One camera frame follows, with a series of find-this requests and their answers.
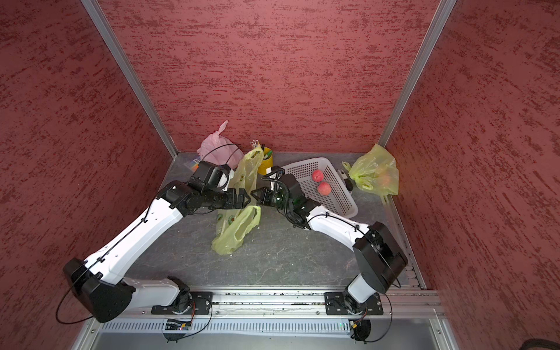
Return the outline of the green avocado print bag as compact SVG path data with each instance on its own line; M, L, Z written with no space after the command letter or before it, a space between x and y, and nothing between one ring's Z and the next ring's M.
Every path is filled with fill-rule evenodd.
M263 157L261 148L249 151L239 162L228 187L245 190L250 195L256 189L258 168ZM255 199L250 197L247 207L219 210L217 219L217 235L212 241L211 247L218 255L230 255L243 245L245 236L259 226L261 208Z

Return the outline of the pink plastic bag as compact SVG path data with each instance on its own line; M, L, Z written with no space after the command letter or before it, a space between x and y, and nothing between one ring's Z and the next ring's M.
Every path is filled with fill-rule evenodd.
M241 148L223 136L228 126L228 121L223 122L217 131L210 134L197 149L200 160L216 165L228 165L235 169L244 156Z

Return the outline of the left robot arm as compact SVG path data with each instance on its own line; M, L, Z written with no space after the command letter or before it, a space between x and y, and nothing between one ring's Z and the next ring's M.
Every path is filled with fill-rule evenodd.
M126 277L136 260L171 226L200 209L243 209L250 197L230 186L235 172L228 165L201 161L187 182L164 186L125 230L85 260L64 266L69 292L98 322L109 322L131 309L184 315L194 312L189 287L176 277L138 280Z

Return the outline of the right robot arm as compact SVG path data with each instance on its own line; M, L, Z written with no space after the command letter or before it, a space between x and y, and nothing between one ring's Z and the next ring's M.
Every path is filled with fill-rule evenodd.
M359 274L342 292L346 312L363 315L371 297L400 284L398 277L408 258L388 227L380 222L357 223L331 212L306 196L291 174L274 171L263 180L270 185L251 192L259 205L273 207L292 226L325 234L354 252Z

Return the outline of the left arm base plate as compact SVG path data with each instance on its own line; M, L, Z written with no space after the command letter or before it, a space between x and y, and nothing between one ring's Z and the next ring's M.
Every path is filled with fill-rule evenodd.
M213 300L212 292L180 292L169 306L153 306L153 315L209 315Z

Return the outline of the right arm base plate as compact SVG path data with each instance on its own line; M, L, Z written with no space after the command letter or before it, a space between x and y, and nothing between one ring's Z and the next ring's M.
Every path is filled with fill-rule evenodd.
M346 292L324 293L327 315L379 316L384 314L379 293L374 293L366 302L359 303Z

